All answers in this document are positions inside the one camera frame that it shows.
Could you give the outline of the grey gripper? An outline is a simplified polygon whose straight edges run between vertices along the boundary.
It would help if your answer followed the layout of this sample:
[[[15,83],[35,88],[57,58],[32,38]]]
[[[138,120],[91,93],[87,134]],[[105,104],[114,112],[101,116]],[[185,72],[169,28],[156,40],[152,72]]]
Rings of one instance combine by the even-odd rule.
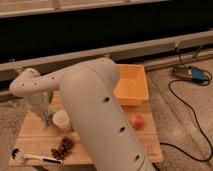
[[[25,101],[29,109],[36,114],[45,112],[49,105],[48,98],[44,93],[35,93],[26,96]]]

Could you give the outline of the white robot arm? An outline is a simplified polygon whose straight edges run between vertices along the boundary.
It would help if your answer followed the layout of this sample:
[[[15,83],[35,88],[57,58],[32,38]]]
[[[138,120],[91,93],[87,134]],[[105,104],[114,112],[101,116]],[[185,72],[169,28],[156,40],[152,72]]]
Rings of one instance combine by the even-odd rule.
[[[26,69],[9,90],[18,97],[58,90],[97,171],[155,171],[114,95],[118,81],[115,62],[99,58],[44,76]]]

